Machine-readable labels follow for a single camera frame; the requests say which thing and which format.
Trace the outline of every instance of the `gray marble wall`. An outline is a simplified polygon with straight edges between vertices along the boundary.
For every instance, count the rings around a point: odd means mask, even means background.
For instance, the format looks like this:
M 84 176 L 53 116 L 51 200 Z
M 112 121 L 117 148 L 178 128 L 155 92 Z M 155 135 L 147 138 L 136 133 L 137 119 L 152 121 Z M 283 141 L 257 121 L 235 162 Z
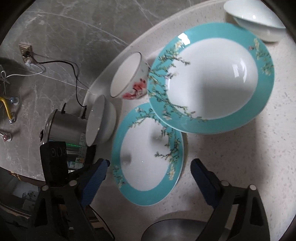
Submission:
M 25 68 L 20 42 L 30 43 L 39 61 L 63 59 L 79 67 L 79 98 L 103 69 L 149 28 L 203 0 L 36 0 L 15 22 L 0 46 L 0 64 L 10 73 L 34 72 Z M 47 64 L 46 72 L 32 77 L 11 77 L 8 94 L 21 97 L 18 120 L 8 124 L 1 109 L 0 130 L 14 135 L 0 140 L 0 166 L 43 180 L 39 132 L 49 114 L 61 108 L 78 112 L 75 78 L 65 64 Z

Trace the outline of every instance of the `red flower decoration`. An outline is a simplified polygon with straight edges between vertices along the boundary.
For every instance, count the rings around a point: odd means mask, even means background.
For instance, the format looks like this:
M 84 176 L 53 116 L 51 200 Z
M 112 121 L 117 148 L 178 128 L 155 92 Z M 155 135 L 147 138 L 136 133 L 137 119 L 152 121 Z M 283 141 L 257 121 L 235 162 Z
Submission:
M 133 100 L 136 99 L 140 96 L 142 96 L 143 94 L 143 89 L 147 88 L 147 83 L 145 80 L 140 79 L 139 82 L 135 82 L 133 84 L 133 90 L 130 92 L 126 92 L 122 95 L 123 99 L 127 99 L 127 100 Z

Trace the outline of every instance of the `yellow pipe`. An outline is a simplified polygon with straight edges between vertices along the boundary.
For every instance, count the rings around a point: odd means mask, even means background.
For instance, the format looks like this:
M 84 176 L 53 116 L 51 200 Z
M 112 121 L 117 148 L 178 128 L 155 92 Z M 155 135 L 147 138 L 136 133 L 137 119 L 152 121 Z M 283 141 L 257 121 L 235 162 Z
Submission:
M 10 110 L 9 110 L 8 105 L 7 105 L 6 99 L 4 99 L 3 97 L 0 96 L 0 101 L 3 102 L 3 105 L 5 106 L 5 109 L 6 109 L 7 116 L 9 118 L 9 120 L 11 120 L 12 119 L 12 115 L 10 113 Z

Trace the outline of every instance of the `electrical outlet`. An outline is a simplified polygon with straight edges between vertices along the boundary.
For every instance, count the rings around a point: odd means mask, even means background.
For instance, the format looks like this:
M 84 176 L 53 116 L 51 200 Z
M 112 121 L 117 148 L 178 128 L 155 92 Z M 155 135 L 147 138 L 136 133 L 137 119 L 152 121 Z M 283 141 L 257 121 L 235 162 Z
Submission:
M 20 48 L 20 55 L 22 56 L 24 63 L 27 63 L 28 61 L 32 61 L 32 58 L 27 56 L 28 52 L 30 53 L 31 56 L 33 55 L 32 45 L 20 43 L 19 48 Z

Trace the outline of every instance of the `white plate center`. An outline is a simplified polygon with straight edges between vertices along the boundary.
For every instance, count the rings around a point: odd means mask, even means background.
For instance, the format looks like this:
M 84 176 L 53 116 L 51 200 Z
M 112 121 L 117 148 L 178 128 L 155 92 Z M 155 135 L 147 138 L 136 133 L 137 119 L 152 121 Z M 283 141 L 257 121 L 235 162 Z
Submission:
M 252 97 L 258 82 L 258 70 L 248 50 L 223 38 L 198 41 L 178 57 L 185 66 L 173 61 L 176 73 L 167 80 L 168 97 L 173 104 L 187 106 L 193 117 L 217 119 L 242 108 Z
M 136 128 L 130 128 L 120 151 L 121 169 L 126 181 L 139 191 L 155 188 L 167 174 L 169 161 L 155 157 L 156 152 L 166 155 L 168 137 L 161 137 L 162 125 L 146 118 Z

